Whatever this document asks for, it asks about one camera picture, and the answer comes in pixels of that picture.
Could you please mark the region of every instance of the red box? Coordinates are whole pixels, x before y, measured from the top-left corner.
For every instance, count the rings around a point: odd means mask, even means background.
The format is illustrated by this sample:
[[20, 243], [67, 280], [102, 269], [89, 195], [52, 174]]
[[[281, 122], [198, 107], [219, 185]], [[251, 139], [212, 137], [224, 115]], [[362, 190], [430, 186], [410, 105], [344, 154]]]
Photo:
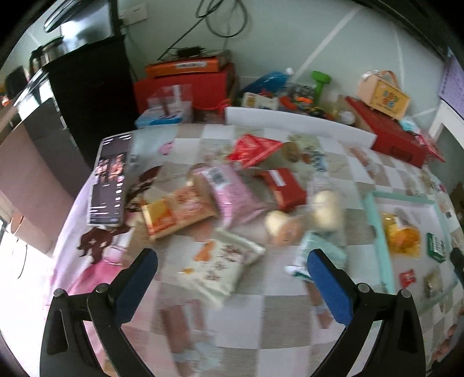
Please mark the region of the red box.
[[229, 63], [219, 72], [184, 73], [156, 78], [146, 78], [134, 84], [137, 108], [142, 114], [147, 108], [147, 98], [163, 86], [190, 84], [193, 107], [197, 110], [215, 110], [228, 98], [235, 83], [235, 64]]
[[377, 135], [372, 150], [395, 157], [421, 168], [427, 158], [427, 150], [415, 136], [404, 131], [395, 120], [379, 111], [369, 108], [362, 101], [345, 97], [347, 110], [356, 116], [356, 127]]

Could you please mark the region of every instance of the screw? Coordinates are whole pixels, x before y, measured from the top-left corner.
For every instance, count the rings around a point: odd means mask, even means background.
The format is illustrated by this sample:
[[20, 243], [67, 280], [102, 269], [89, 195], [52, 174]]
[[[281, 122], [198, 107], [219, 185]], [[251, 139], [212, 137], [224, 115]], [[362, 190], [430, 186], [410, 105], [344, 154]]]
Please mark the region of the screw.
[[408, 299], [411, 297], [411, 292], [409, 292], [407, 289], [402, 289], [401, 290], [401, 295], [405, 298]]
[[58, 289], [55, 289], [55, 291], [53, 292], [53, 296], [58, 298], [60, 296], [63, 296], [65, 293], [66, 291], [64, 289], [58, 288]]
[[102, 283], [102, 284], [98, 284], [95, 290], [97, 291], [97, 293], [103, 293], [108, 290], [108, 287], [109, 287], [109, 284]]
[[362, 293], [367, 293], [367, 292], [369, 292], [369, 291], [371, 290], [371, 288], [370, 288], [367, 284], [365, 284], [365, 283], [359, 284], [359, 285], [358, 285], [358, 289], [359, 289], [359, 291], [362, 292]]

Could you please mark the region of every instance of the blue gripper pad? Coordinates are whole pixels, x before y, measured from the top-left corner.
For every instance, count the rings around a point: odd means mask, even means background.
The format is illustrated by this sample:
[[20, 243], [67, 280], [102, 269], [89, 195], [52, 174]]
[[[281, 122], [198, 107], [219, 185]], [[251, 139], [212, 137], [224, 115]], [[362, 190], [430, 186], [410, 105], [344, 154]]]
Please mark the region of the blue gripper pad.
[[326, 263], [335, 266], [328, 259], [323, 261], [312, 250], [308, 254], [307, 268], [317, 288], [321, 292], [324, 301], [332, 312], [335, 321], [348, 326], [353, 319], [353, 302], [342, 288], [338, 280], [332, 275]]
[[158, 269], [158, 257], [156, 252], [151, 249], [144, 249], [143, 251], [147, 254], [141, 263], [136, 263], [138, 262], [137, 257], [133, 263], [135, 266], [132, 266], [132, 269], [122, 270], [119, 273], [131, 273], [131, 276], [128, 277], [129, 279], [125, 282], [125, 286], [115, 301], [115, 321], [119, 325], [127, 323], [132, 319]]

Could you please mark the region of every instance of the white line on wall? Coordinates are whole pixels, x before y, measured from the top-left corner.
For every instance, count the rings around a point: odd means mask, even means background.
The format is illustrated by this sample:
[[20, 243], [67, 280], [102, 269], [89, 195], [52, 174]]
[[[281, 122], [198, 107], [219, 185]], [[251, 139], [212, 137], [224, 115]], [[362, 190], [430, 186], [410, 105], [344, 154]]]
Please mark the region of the white line on wall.
[[438, 109], [438, 107], [432, 107], [430, 109], [427, 109], [427, 110], [424, 110], [424, 111], [421, 111], [421, 112], [418, 112], [414, 115], [411, 115], [411, 118], [412, 119], [415, 119], [415, 118], [418, 118], [418, 117], [421, 117], [423, 115], [426, 115], [426, 114], [430, 114], [431, 112], [434, 112]]
[[398, 36], [398, 31], [396, 30], [396, 26], [394, 25], [394, 23], [390, 22], [390, 24], [392, 25], [393, 35], [395, 37], [396, 47], [398, 49], [398, 63], [400, 65], [400, 87], [404, 88], [404, 84], [405, 84], [405, 66], [403, 64], [403, 52], [401, 50], [400, 38]]
[[29, 37], [31, 37], [31, 39], [37, 44], [37, 47], [40, 46], [40, 42], [37, 40], [37, 38], [35, 38], [32, 33], [28, 30], [27, 31], [27, 35], [29, 35]]
[[327, 34], [327, 36], [322, 40], [319, 46], [308, 56], [306, 61], [301, 65], [300, 68], [296, 71], [296, 73], [291, 78], [291, 81], [297, 81], [303, 73], [308, 69], [309, 65], [314, 61], [314, 59], [321, 53], [321, 51], [330, 43], [330, 41], [335, 38], [335, 36], [343, 29], [346, 24], [351, 21], [351, 19], [363, 8], [361, 5], [355, 5], [351, 11], [349, 11], [345, 17], [343, 17], [337, 25], [335, 25], [334, 29]]

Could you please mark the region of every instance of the green dumbbell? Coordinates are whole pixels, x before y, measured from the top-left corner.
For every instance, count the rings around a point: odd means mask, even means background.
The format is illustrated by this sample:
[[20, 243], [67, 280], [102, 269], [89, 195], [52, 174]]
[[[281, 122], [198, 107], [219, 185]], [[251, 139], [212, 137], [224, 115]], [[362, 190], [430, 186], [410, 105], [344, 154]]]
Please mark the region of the green dumbbell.
[[315, 104], [318, 104], [319, 99], [321, 98], [322, 90], [324, 89], [324, 85], [330, 83], [332, 78], [329, 75], [319, 71], [313, 71], [311, 78], [316, 81], [314, 102]]

